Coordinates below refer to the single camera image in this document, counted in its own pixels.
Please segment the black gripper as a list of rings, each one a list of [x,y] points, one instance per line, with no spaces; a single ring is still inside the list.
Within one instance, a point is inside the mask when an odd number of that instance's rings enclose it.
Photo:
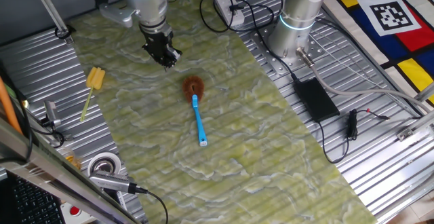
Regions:
[[[146,39],[146,43],[142,46],[149,55],[164,69],[169,69],[176,64],[182,56],[182,52],[177,50],[172,45],[174,36],[170,25],[162,25],[159,28],[151,28],[149,26],[140,26],[140,31]]]

